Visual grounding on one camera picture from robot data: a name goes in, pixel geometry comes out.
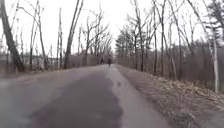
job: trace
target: asphalt road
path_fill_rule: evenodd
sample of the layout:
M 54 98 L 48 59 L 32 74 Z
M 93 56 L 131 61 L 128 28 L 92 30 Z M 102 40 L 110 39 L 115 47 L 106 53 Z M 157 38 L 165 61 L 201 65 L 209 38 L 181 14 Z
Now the asphalt road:
M 0 82 L 0 128 L 170 128 L 114 67 Z

